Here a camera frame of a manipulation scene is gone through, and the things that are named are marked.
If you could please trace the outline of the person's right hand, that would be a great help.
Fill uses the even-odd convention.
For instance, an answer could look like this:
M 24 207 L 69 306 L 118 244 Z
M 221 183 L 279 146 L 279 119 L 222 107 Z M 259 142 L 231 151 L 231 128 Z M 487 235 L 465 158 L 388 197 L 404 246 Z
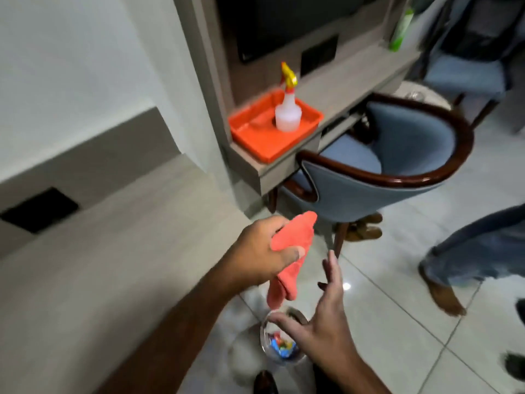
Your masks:
M 292 337 L 301 350 L 325 373 L 326 368 L 346 354 L 358 353 L 353 342 L 343 305 L 343 279 L 334 251 L 323 260 L 326 283 L 324 291 L 310 319 L 313 337 Z

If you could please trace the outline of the person's left hand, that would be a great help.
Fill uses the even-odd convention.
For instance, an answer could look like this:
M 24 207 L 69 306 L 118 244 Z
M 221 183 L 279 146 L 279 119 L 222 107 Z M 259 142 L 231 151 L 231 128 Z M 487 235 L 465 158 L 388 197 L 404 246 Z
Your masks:
M 266 269 L 265 256 L 274 235 L 288 223 L 285 217 L 279 215 L 255 221 L 243 229 L 221 258 L 221 273 L 236 293 L 261 285 L 284 270 Z

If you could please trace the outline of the pink cleaning cloth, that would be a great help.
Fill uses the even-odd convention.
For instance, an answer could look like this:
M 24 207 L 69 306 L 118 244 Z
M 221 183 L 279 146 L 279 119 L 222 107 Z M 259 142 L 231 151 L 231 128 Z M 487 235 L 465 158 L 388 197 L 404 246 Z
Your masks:
M 293 218 L 272 238 L 272 250 L 281 251 L 287 247 L 300 246 L 307 254 L 313 242 L 314 225 L 317 219 L 318 215 L 313 211 L 307 211 Z M 279 309 L 285 300 L 293 301 L 297 298 L 297 278 L 304 261 L 305 256 L 287 266 L 277 277 L 270 280 L 266 301 L 272 311 Z

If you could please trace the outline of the person's left forearm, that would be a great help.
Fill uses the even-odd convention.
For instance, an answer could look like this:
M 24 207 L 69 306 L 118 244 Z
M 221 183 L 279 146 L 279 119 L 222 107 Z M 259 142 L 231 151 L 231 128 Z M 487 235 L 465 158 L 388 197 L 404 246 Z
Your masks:
M 241 289 L 224 257 L 162 319 L 95 394 L 176 394 L 226 305 Z

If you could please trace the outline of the person's right forearm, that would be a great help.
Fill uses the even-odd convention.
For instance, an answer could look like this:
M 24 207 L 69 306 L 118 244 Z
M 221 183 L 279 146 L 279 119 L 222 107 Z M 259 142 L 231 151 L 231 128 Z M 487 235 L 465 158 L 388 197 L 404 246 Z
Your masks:
M 326 368 L 344 394 L 392 394 L 358 353 L 346 354 Z

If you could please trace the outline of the colourful rubbish pieces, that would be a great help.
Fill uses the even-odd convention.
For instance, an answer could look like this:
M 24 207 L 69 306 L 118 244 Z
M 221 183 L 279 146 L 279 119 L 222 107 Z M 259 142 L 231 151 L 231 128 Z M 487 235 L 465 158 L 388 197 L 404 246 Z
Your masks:
M 298 347 L 295 341 L 285 338 L 280 331 L 267 333 L 270 347 L 280 359 L 288 360 L 295 357 Z

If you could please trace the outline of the clear waste bin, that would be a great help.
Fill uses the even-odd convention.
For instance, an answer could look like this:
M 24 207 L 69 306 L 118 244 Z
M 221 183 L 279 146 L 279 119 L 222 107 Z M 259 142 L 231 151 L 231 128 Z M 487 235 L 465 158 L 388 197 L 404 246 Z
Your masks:
M 281 312 L 284 312 L 286 314 L 290 314 L 295 319 L 300 319 L 300 320 L 307 319 L 301 311 L 299 311 L 298 309 L 296 309 L 296 308 L 294 308 L 292 306 L 283 306 L 283 307 L 281 307 L 281 308 L 279 308 L 277 310 L 272 310 L 272 311 L 268 312 L 266 314 L 266 316 L 265 316 L 265 319 L 263 320 L 263 322 L 261 323 L 261 326 L 260 326 L 260 334 L 259 334 L 260 344 L 261 344 L 261 347 L 263 349 L 264 354 L 273 363 L 281 365 L 281 366 L 295 366 L 295 365 L 301 363 L 305 359 L 305 354 L 301 350 L 301 348 L 298 346 L 298 344 L 297 344 L 298 351 L 296 352 L 295 357 L 293 357 L 291 359 L 288 359 L 288 360 L 280 359 L 278 357 L 278 355 L 270 347 L 270 343 L 269 343 L 269 339 L 267 337 L 267 333 L 274 332 L 274 331 L 280 331 L 281 335 L 283 337 L 289 338 L 289 339 L 295 341 L 288 334 L 286 334 L 284 331 L 282 331 L 277 325 L 275 325 L 273 323 L 270 323 L 268 321 L 269 314 L 272 313 L 272 312 L 277 312 L 277 311 L 281 311 Z

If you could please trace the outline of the person's dark shoe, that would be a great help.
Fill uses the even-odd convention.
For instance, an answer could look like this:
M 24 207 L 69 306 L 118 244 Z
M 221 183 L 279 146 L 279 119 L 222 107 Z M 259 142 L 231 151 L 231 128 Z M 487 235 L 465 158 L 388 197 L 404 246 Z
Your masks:
M 279 394 L 273 375 L 268 370 L 260 371 L 253 381 L 253 394 Z

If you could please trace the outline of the white spray bottle yellow trigger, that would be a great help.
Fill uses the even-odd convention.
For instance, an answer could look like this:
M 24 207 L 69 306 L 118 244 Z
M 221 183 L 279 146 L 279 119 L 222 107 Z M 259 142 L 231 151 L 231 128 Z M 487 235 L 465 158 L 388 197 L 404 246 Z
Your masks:
M 280 84 L 285 85 L 285 95 L 282 103 L 275 108 L 276 127 L 282 132 L 293 132 L 299 127 L 302 110 L 296 104 L 297 76 L 285 61 L 281 63 Z

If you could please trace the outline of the small black socket panel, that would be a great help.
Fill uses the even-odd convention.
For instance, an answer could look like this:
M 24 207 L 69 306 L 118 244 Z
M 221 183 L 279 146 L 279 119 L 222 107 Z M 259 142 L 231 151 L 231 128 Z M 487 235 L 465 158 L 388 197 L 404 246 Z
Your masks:
M 338 40 L 339 35 L 336 34 L 302 52 L 300 60 L 300 76 L 305 77 L 318 68 L 333 61 L 337 53 Z

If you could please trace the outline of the round white table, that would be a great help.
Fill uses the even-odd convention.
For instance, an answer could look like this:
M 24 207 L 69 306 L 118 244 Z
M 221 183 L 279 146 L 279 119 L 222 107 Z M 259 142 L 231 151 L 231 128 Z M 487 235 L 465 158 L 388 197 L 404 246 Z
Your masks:
M 393 93 L 399 98 L 435 105 L 451 111 L 451 103 L 438 92 L 415 81 L 403 80 L 398 89 Z

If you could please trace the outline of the green bottle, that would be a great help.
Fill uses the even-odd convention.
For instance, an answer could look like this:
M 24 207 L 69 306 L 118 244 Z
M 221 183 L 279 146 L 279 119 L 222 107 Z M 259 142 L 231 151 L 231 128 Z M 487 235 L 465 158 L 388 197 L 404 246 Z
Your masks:
M 408 7 L 401 18 L 399 19 L 393 36 L 389 43 L 389 51 L 398 52 L 401 48 L 402 42 L 409 29 L 410 23 L 414 17 L 414 10 L 412 7 Z

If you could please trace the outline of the large black socket panel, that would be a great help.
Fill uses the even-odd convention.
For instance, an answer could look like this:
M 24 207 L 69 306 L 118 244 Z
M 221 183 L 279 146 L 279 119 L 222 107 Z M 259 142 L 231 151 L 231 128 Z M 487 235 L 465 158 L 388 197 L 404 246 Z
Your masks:
M 79 204 L 55 187 L 0 213 L 0 220 L 38 234 L 80 210 Z

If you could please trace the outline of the blue upholstered chair dark legs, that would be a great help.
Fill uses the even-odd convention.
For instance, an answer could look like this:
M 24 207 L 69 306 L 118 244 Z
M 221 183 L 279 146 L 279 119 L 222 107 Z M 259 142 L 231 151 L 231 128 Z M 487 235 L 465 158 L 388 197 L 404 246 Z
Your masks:
M 487 103 L 474 130 L 513 87 L 510 65 L 525 50 L 525 0 L 447 0 L 431 25 L 419 78 L 436 91 L 468 95 Z

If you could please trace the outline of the wooden wall desk unit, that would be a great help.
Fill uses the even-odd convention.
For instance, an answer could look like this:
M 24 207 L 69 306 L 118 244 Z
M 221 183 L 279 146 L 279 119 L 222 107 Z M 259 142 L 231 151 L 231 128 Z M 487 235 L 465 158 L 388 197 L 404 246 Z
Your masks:
M 338 19 L 267 55 L 242 63 L 234 35 L 220 16 L 217 0 L 173 0 L 211 119 L 220 156 L 233 182 L 242 180 L 265 195 L 291 174 L 293 156 L 318 144 L 322 128 L 371 92 L 406 73 L 415 46 L 391 52 L 388 41 L 412 0 L 374 0 L 349 18 Z M 255 159 L 232 139 L 228 118 L 279 84 L 285 61 L 300 76 L 302 54 L 338 35 L 334 59 L 299 78 L 296 97 L 324 115 L 309 137 L 270 164 Z

